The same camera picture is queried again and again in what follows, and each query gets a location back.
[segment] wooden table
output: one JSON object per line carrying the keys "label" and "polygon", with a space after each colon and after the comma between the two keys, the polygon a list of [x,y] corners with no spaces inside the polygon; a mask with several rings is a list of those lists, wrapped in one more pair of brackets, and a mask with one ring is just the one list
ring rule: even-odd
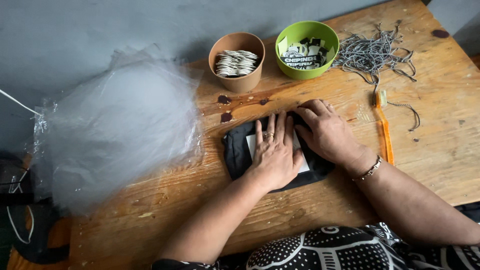
{"label": "wooden table", "polygon": [[[421,127],[409,132],[414,125],[411,110],[385,109],[397,167],[452,205],[479,201],[480,71],[451,37],[431,34],[442,27],[420,1],[395,0],[325,23],[343,39],[348,36],[344,29],[369,36],[379,22],[383,29],[400,23],[405,36],[401,46],[415,50],[418,71],[416,83],[392,71],[382,74],[380,89],[388,90],[389,100],[409,103],[421,116]],[[348,119],[362,143],[380,151],[370,105],[372,85],[357,74],[336,69],[312,80],[294,81],[276,64],[275,37],[264,43],[262,80],[251,93],[228,92],[211,74],[206,60],[192,63],[205,70],[198,88],[204,125],[202,164],[145,177],[92,217],[75,219],[71,269],[147,269],[165,240],[230,183],[220,138],[243,122],[323,98]],[[219,95],[228,95],[232,103],[218,104]],[[265,98],[269,102],[261,105]],[[220,123],[220,115],[228,110],[235,120]],[[265,196],[230,237],[223,253],[249,250],[327,224],[359,226],[376,221],[363,194],[342,170],[335,169],[324,181]]]}

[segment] black pouch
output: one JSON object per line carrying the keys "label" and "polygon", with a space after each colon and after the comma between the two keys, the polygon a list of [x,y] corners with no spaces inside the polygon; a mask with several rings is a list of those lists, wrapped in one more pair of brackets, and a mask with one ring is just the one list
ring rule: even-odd
{"label": "black pouch", "polygon": [[[311,130],[298,114],[288,112],[287,115],[293,117],[294,124],[302,125]],[[259,120],[262,123],[262,130],[265,131],[268,117],[263,117]],[[227,131],[225,137],[223,137],[222,142],[225,146],[224,159],[232,180],[240,178],[252,165],[246,136],[253,134],[255,134],[255,121],[241,124]],[[272,190],[271,193],[318,182],[325,179],[327,174],[335,168],[335,164],[325,160],[308,148],[307,143],[300,136],[298,136],[298,139],[310,170],[299,173],[289,184],[280,189]]]}

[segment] black and white patterned clothing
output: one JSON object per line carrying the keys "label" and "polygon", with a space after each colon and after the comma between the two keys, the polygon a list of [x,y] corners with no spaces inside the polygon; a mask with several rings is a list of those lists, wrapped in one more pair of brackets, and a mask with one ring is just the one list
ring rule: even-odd
{"label": "black and white patterned clothing", "polygon": [[162,259],[152,270],[480,270],[475,246],[413,248],[385,223],[362,228],[329,226],[272,241],[214,265]]}

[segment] woman's left hand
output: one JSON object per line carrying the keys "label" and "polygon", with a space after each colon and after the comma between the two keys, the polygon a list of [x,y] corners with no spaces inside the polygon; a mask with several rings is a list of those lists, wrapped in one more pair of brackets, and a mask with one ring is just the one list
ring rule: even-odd
{"label": "woman's left hand", "polygon": [[245,180],[254,181],[265,192],[286,186],[295,178],[302,165],[301,149],[293,153],[293,119],[282,111],[275,127],[275,115],[268,119],[267,135],[262,124],[256,122],[256,148]]}

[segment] woman's right hand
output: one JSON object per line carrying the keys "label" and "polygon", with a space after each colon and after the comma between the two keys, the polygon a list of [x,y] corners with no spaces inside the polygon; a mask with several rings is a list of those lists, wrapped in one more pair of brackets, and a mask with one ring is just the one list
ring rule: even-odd
{"label": "woman's right hand", "polygon": [[322,158],[347,169],[352,177],[367,172],[377,156],[353,135],[350,125],[337,114],[328,101],[312,99],[295,109],[308,126],[296,125],[299,135]]}

